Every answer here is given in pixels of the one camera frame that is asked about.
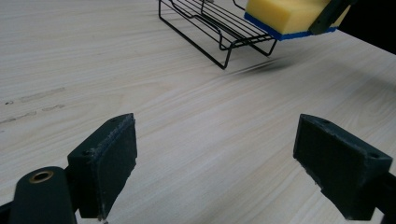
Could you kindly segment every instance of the black wire rack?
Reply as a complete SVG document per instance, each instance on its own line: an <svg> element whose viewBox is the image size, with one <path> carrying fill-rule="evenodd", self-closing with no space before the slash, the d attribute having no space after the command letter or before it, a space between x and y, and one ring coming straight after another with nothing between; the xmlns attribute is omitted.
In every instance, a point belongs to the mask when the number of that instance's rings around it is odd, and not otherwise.
<svg viewBox="0 0 396 224"><path fill-rule="evenodd" d="M235 3L235 0L233 0L233 5L243 12L245 11L243 7ZM165 15L173 15L173 17L165 18ZM276 45L276 39L265 33L264 30L242 17L236 16L230 10L214 4L213 0L159 0L159 17L221 69L227 67L233 49L250 46L259 53L269 56ZM225 60L218 61L213 53L209 53L196 41L177 29L172 23L177 23L177 19L180 17L199 29L201 34L216 41L219 50L226 52ZM257 46L258 43L264 41L272 42L269 42L270 44L265 48Z"/></svg>

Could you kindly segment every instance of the table surface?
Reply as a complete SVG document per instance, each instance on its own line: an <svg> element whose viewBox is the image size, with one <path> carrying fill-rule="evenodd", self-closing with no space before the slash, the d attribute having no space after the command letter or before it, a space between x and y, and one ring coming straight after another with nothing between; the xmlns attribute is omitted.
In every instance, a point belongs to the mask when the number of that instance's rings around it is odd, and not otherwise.
<svg viewBox="0 0 396 224"><path fill-rule="evenodd" d="M137 165L110 224L348 223L292 157L298 119L394 158L395 71L395 55L339 31L278 42L268 58L241 48L221 70L159 20L158 1L2 0L0 204L134 113Z"/></svg>

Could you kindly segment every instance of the blue sponge holder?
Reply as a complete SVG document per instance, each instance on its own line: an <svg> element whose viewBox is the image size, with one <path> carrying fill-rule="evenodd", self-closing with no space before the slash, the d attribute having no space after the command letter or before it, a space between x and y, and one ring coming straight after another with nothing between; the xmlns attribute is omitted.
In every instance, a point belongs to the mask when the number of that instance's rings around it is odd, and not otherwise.
<svg viewBox="0 0 396 224"><path fill-rule="evenodd" d="M235 0L233 4L245 13ZM243 19L243 13L237 16L231 10L214 4L213 0L159 0L160 19L221 69L227 67L233 49L249 46L268 57L276 45L277 40L273 36ZM204 35L191 34L191 29L186 30L190 24L186 26L182 21L188 21ZM225 52L224 60L216 59L219 57L216 52L209 52L202 41L203 36L215 41L219 50Z"/></svg>

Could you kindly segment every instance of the wire rack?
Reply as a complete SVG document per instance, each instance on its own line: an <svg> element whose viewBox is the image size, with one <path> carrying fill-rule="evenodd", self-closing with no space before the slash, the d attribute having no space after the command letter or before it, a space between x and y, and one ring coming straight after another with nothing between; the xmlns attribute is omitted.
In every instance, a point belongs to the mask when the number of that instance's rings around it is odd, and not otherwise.
<svg viewBox="0 0 396 224"><path fill-rule="evenodd" d="M233 0L233 6L245 12L245 9L236 4L235 0ZM250 46L259 53L269 56L276 45L276 39L264 30L230 10L214 4L213 0L159 0L159 17L221 69L227 67L233 49ZM225 60L217 60L213 53L209 53L203 46L200 46L196 41L200 37L198 34L194 35L195 38L190 38L177 29L180 17L196 27L200 34L205 34L217 42L219 50L226 52ZM264 47L257 46L258 43L264 41L271 42Z"/></svg>

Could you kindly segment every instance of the wood grain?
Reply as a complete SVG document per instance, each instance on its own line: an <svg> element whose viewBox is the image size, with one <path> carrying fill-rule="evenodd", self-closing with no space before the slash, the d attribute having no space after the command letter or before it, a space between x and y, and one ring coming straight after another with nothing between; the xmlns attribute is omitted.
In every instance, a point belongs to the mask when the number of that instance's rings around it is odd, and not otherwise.
<svg viewBox="0 0 396 224"><path fill-rule="evenodd" d="M132 112L137 165L110 224L348 223L292 158L298 118L329 119L396 157L396 56L335 32L279 42L269 58L235 50L223 71L157 10L0 3L0 204L23 175L66 167L103 122Z"/></svg>

